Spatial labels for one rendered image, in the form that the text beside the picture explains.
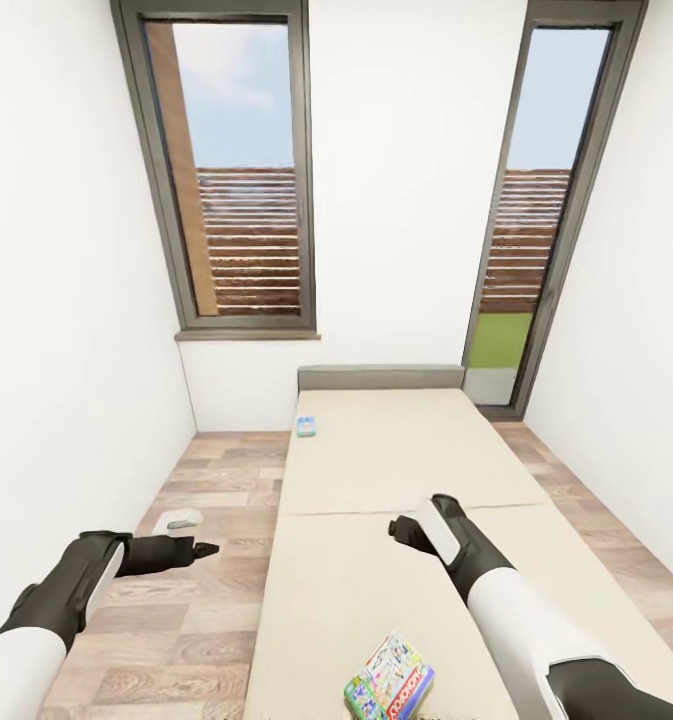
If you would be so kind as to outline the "board game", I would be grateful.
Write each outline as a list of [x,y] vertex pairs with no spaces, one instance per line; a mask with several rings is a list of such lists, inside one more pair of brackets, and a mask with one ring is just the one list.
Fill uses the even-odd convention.
[[298,418],[298,436],[316,435],[316,423],[314,417]]
[[432,668],[400,630],[392,630],[346,686],[342,698],[360,720],[408,720],[432,682]]

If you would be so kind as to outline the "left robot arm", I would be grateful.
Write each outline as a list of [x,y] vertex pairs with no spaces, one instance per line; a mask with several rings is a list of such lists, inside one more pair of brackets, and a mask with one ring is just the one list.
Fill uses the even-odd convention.
[[164,512],[152,536],[82,531],[61,563],[17,598],[0,628],[0,720],[39,720],[75,636],[95,614],[113,578],[188,567],[219,552],[219,546],[175,529],[203,522],[192,509]]

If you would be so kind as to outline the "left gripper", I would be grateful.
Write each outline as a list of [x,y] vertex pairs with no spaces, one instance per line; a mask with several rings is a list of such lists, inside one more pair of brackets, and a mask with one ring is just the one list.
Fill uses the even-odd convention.
[[188,567],[196,559],[219,552],[219,546],[211,543],[198,542],[194,546],[194,536],[149,536],[145,539],[149,542],[150,552],[147,564],[144,569],[139,571],[139,575]]

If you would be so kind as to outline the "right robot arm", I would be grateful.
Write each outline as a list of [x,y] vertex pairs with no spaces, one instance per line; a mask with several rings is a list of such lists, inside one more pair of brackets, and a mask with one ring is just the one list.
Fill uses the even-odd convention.
[[450,495],[435,493],[388,536],[435,555],[476,624],[519,720],[673,720],[610,652],[558,611]]

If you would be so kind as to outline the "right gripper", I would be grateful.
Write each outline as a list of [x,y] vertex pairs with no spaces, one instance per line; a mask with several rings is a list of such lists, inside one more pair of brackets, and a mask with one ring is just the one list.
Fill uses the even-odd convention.
[[410,517],[401,515],[396,521],[390,520],[388,524],[388,536],[394,537],[397,543],[412,547],[421,553],[436,555],[434,548],[422,546],[422,542],[416,536],[416,521]]

